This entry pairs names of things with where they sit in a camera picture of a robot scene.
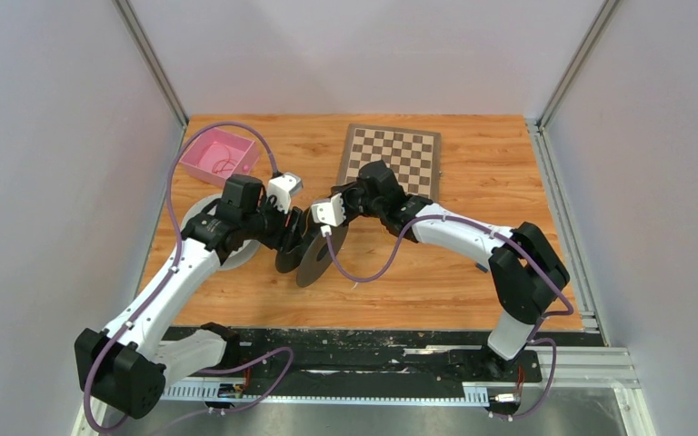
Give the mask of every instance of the gray wall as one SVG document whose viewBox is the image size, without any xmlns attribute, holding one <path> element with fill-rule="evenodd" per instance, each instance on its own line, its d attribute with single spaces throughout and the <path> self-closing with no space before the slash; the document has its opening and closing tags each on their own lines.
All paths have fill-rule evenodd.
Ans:
<svg viewBox="0 0 698 436">
<path fill-rule="evenodd" d="M 68 434 L 180 129 L 110 1 L 0 2 L 0 434 Z"/>
<path fill-rule="evenodd" d="M 132 0 L 190 114 L 537 116 L 603 0 Z"/>
<path fill-rule="evenodd" d="M 609 337 L 698 434 L 698 1 L 625 0 L 549 134 Z"/>
</svg>

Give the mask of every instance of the wood grain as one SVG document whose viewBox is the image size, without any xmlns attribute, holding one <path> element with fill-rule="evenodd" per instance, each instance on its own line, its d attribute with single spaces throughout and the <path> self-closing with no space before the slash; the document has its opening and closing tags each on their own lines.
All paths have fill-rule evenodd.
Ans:
<svg viewBox="0 0 698 436">
<path fill-rule="evenodd" d="M 475 219 L 502 225 L 539 225 L 558 253 L 558 239 L 531 141 L 520 116 L 474 115 L 198 115 L 186 135 L 216 121 L 235 120 L 258 129 L 274 149 L 280 170 L 296 173 L 304 190 L 295 205 L 308 207 L 335 184 L 350 123 L 399 126 L 440 132 L 440 204 Z M 252 175 L 266 182 L 271 170 L 262 158 Z M 218 189 L 175 172 L 173 202 L 178 220 L 197 200 Z M 360 218 L 352 223 L 340 260 L 355 275 L 376 273 L 392 251 L 393 237 L 381 224 Z M 162 213 L 144 283 L 175 244 Z M 312 286 L 295 285 L 294 272 L 274 268 L 275 253 L 262 247 L 231 272 L 205 282 L 175 320 L 178 324 L 218 322 L 236 326 L 347 327 L 393 329 L 492 329 L 501 306 L 489 274 L 445 249 L 404 243 L 394 265 L 380 280 L 358 284 L 334 267 Z M 565 290 L 573 300 L 571 286 Z M 557 302 L 555 308 L 563 306 Z M 578 314 L 556 317 L 546 329 L 580 330 Z"/>
</svg>

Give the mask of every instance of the purple cable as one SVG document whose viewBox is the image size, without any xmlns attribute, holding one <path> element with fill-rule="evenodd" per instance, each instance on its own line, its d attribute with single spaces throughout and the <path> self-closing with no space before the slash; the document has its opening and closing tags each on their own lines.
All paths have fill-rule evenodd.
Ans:
<svg viewBox="0 0 698 436">
<path fill-rule="evenodd" d="M 550 395 L 550 388 L 553 387 L 553 377 L 555 376 L 555 365 L 557 364 L 558 360 L 558 347 L 557 344 L 555 344 L 555 341 L 553 341 L 550 338 L 539 338 L 537 340 L 534 340 L 532 342 L 529 342 L 529 345 L 538 345 L 540 343 L 549 343 L 551 347 L 553 347 L 553 361 L 550 364 L 550 375 L 547 377 L 547 384 L 544 386 L 544 391 L 542 391 L 542 396 L 539 397 L 539 401 L 537 401 L 531 408 L 527 411 L 524 411 L 523 413 L 518 413 L 516 415 L 504 415 L 502 413 L 494 413 L 494 415 L 499 416 L 500 418 L 510 420 L 512 418 L 513 420 L 520 420 L 521 418 L 526 418 L 528 416 L 531 416 L 532 413 L 535 411 L 538 411 L 540 407 L 542 407 L 542 404 L 544 401 L 547 399 L 547 397 Z"/>
<path fill-rule="evenodd" d="M 423 216 L 417 216 L 413 218 L 413 220 L 409 221 L 405 227 L 403 227 L 403 230 L 400 231 L 400 235 L 397 236 L 397 241 L 394 243 L 394 248 L 392 249 L 392 254 L 389 255 L 389 259 L 386 261 L 386 264 L 384 267 L 381 269 L 381 271 L 377 272 L 376 274 L 370 276 L 370 277 L 355 277 L 351 275 L 349 272 L 347 272 L 343 266 L 338 262 L 338 258 L 335 255 L 335 250 L 333 249 L 333 243 L 330 240 L 330 235 L 325 236 L 325 240 L 327 241 L 327 249 L 328 252 L 330 252 L 330 257 L 333 259 L 333 263 L 335 264 L 335 267 L 338 269 L 338 271 L 344 275 L 349 280 L 352 280 L 354 282 L 359 282 L 359 283 L 365 283 L 365 282 L 372 282 L 373 280 L 378 279 L 384 273 L 386 273 L 386 270 L 389 269 L 390 266 L 392 266 L 392 261 L 394 260 L 394 257 L 397 255 L 397 251 L 400 249 L 400 243 L 403 241 L 403 238 L 405 237 L 405 234 L 410 230 L 410 228 L 421 221 L 426 221 L 426 220 L 445 220 L 445 221 L 455 221 L 457 223 L 462 223 L 462 224 L 467 224 L 470 225 L 477 230 L 486 233 L 486 234 L 491 234 L 492 230 L 489 229 L 488 227 L 476 223 L 472 220 L 469 220 L 467 218 L 463 218 L 461 216 L 452 216 L 452 215 L 423 215 Z M 546 284 L 554 293 L 555 295 L 561 299 L 563 304 L 566 306 L 565 311 L 555 311 L 555 312 L 547 312 L 544 315 L 542 315 L 543 319 L 546 319 L 549 316 L 562 316 L 562 315 L 570 315 L 573 313 L 573 306 L 571 305 L 571 302 L 568 301 L 568 298 L 566 298 L 565 295 L 563 295 L 563 292 L 558 289 L 557 286 L 555 286 L 555 283 L 553 283 L 552 279 L 544 273 L 542 270 L 542 267 L 539 266 L 538 263 L 531 257 L 530 254 L 528 254 L 518 243 L 513 241 L 512 239 L 504 236 L 503 234 L 500 233 L 495 233 L 494 237 L 498 239 L 499 241 L 502 241 L 503 243 L 506 243 L 513 247 L 513 249 L 518 252 L 527 262 L 529 265 L 531 265 L 531 268 L 533 268 L 534 271 L 536 271 L 537 274 L 539 274 L 540 277 L 542 277 L 542 280 L 544 281 L 544 284 Z M 532 331 L 532 334 L 536 334 L 536 330 L 538 330 L 538 326 L 541 325 L 540 323 L 537 323 L 537 326 L 534 327 L 534 330 Z"/>
<path fill-rule="evenodd" d="M 261 396 L 259 396 L 258 398 L 256 398 L 253 401 L 250 401 L 246 405 L 244 405 L 242 407 L 235 407 L 233 409 L 224 409 L 223 413 L 237 413 L 239 411 L 246 411 L 247 409 L 250 409 L 251 407 L 258 404 L 259 402 L 265 400 L 269 395 L 271 395 L 271 393 L 274 391 L 274 389 L 276 389 L 276 387 L 279 385 L 279 382 L 282 381 L 284 375 L 287 374 L 287 370 L 290 369 L 290 365 L 293 364 L 293 358 L 295 357 L 295 353 L 293 353 L 292 348 L 290 348 L 290 347 L 277 348 L 275 350 L 272 350 L 272 351 L 264 354 L 263 356 L 255 359 L 253 361 L 245 363 L 244 365 L 237 366 L 236 368 L 232 368 L 230 370 L 201 370 L 199 373 L 201 373 L 201 374 L 213 374 L 213 375 L 232 374 L 234 372 L 246 370 L 247 368 L 250 368 L 251 366 L 254 366 L 254 365 L 256 365 L 256 364 L 258 364 L 266 359 L 269 359 L 270 357 L 274 357 L 276 354 L 278 354 L 280 352 L 288 352 L 290 354 L 290 356 L 288 357 L 287 363 L 285 364 L 284 368 L 282 369 L 282 372 L 280 372 L 279 377 L 277 377 L 277 379 L 274 381 L 274 383 L 272 383 L 272 385 L 269 387 L 269 389 L 267 389 L 266 392 L 264 392 Z M 174 425 L 176 425 L 179 422 L 183 422 L 185 420 L 193 418 L 194 416 L 204 415 L 204 414 L 212 412 L 212 411 L 214 411 L 214 409 L 212 409 L 212 408 L 210 410 L 200 409 L 198 411 L 190 411 L 187 414 L 176 418 L 174 421 L 170 421 L 168 424 L 166 424 L 161 429 L 151 433 L 151 436 L 159 434 L 162 431 L 165 431 L 165 430 L 169 429 L 170 427 L 173 427 Z"/>
<path fill-rule="evenodd" d="M 253 127 L 247 124 L 238 123 L 236 121 L 221 121 L 218 123 L 206 125 L 205 127 L 202 127 L 201 129 L 197 130 L 195 134 L 192 134 L 191 137 L 188 138 L 188 141 L 185 142 L 183 148 L 181 148 L 181 150 L 178 152 L 177 156 L 170 165 L 170 171 L 167 174 L 167 213 L 170 215 L 170 223 L 173 225 L 173 230 L 175 232 L 175 256 L 173 259 L 172 266 L 177 266 L 177 264 L 180 262 L 181 254 L 183 254 L 183 239 L 180 235 L 180 225 L 178 225 L 178 220 L 177 218 L 175 218 L 175 209 L 173 209 L 172 182 L 173 176 L 175 175 L 175 168 L 177 167 L 178 162 L 180 162 L 180 158 L 181 156 L 183 156 L 185 150 L 188 148 L 189 145 L 191 145 L 191 143 L 193 143 L 196 140 L 196 138 L 198 138 L 201 134 L 207 132 L 210 129 L 225 126 L 240 127 L 242 129 L 245 129 L 247 132 L 253 134 L 256 138 L 258 138 L 258 141 L 261 142 L 261 145 L 264 147 L 266 153 L 269 156 L 269 163 L 272 165 L 272 173 L 279 173 L 279 169 L 276 165 L 276 160 L 274 159 L 274 153 L 272 153 L 272 148 L 269 146 L 269 143 L 264 139 L 263 136 L 261 136 L 260 133 L 258 133 L 258 131 L 256 131 Z M 156 297 L 159 296 L 159 293 L 162 292 L 162 290 L 165 288 L 165 286 L 174 274 L 175 273 L 172 270 L 168 271 L 165 274 L 165 276 L 162 278 L 159 284 L 156 285 L 156 288 L 154 288 L 154 291 L 151 293 L 151 295 L 149 295 L 148 298 L 146 298 L 143 301 L 143 304 L 141 304 L 137 309 L 133 311 L 132 315 L 130 315 L 130 317 L 127 319 L 128 322 L 135 322 L 137 320 L 137 318 L 145 311 L 145 309 L 147 309 L 148 306 L 156 299 Z M 83 401 L 85 417 L 92 430 L 97 431 L 98 433 L 108 433 L 114 431 L 121 427 L 127 419 L 127 417 L 124 416 L 122 420 L 117 422 L 112 427 L 103 427 L 100 424 L 98 424 L 97 421 L 95 421 L 95 416 L 92 414 L 91 404 L 92 383 L 95 379 L 97 371 L 100 369 L 100 364 L 103 362 L 103 358 L 108 354 L 108 352 L 114 346 L 116 341 L 118 341 L 125 334 L 125 331 L 126 326 L 122 324 L 122 327 L 119 328 L 119 330 L 114 334 L 114 336 L 112 336 L 111 339 L 108 340 L 103 349 L 97 354 L 97 357 L 95 357 L 95 360 L 92 362 L 92 367 L 89 369 L 89 373 L 86 376 Z"/>
</svg>

